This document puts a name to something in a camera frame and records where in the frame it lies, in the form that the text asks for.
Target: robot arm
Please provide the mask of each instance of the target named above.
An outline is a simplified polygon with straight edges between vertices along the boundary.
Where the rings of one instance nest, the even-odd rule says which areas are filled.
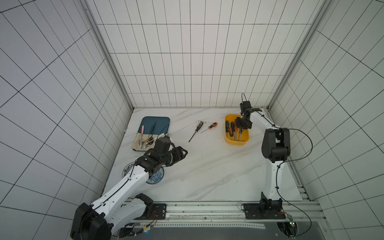
[[[262,154],[269,159],[266,163],[266,179],[261,199],[267,201],[281,201],[276,188],[281,184],[283,165],[276,175],[278,166],[290,155],[290,133],[286,128],[275,125],[260,108],[252,108],[249,101],[240,103],[241,118],[236,119],[236,126],[241,129],[251,129],[255,124],[264,131]]]
[[[144,194],[124,202],[162,166],[170,167],[188,152],[175,147],[168,136],[156,140],[155,147],[139,157],[129,173],[91,205],[81,204],[75,212],[70,236],[74,240],[110,239],[112,233],[135,218],[152,214],[153,200]]]

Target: orange-handled screwdriver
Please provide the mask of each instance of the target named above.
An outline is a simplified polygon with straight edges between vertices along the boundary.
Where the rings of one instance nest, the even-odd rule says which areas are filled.
[[[234,132],[235,132],[235,123],[231,122],[231,127],[229,128],[229,136],[233,137]]]
[[[217,123],[214,122],[214,123],[212,123],[212,125],[209,126],[206,130],[211,129],[211,128],[216,127],[216,126],[217,126]]]

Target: black and yellow screwdriver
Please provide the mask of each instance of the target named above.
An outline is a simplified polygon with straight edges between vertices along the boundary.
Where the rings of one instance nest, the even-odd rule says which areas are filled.
[[[197,131],[200,130],[200,128],[201,128],[201,126],[203,126],[203,124],[204,124],[203,122],[200,122],[200,123],[197,125],[197,128],[196,128],[196,130],[195,130],[195,133],[197,133]]]
[[[214,122],[214,123],[212,123],[212,125],[209,126],[206,130],[211,129],[211,128],[216,127],[216,126],[217,126],[217,123]]]

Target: beige cloth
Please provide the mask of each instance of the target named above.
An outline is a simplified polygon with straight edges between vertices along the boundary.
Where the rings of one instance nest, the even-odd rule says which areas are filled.
[[[143,137],[142,137],[142,138],[144,139],[144,141],[147,140],[148,136],[150,136],[150,134],[143,134]],[[139,145],[139,140],[141,139],[141,133],[137,133],[137,134],[136,134],[136,137],[135,137],[135,140],[134,140],[133,143],[132,143],[131,148],[132,148],[133,150],[136,150],[136,151],[144,151],[144,152],[146,152],[148,149],[151,149],[151,148],[153,148],[153,147],[155,146],[155,141],[156,141],[157,136],[158,136],[158,135],[155,135],[155,134],[152,136],[152,137],[155,139],[153,144],[148,145],[148,146],[147,146],[146,148],[144,148],[144,149],[141,149],[141,147],[140,147],[140,145]]]

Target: decorative plate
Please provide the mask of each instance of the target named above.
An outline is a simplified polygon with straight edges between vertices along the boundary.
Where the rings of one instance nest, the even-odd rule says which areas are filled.
[[[135,164],[135,162],[131,162],[130,164],[128,164],[127,166],[125,166],[125,168],[123,169],[122,173],[121,173],[121,177],[124,178],[125,175],[127,175],[127,173],[130,172],[131,170],[131,167],[133,167],[133,165]],[[160,170],[158,170],[155,174],[153,174],[153,176],[147,180],[147,183],[148,184],[156,184],[158,182],[160,182],[164,177],[164,168],[161,167]]]

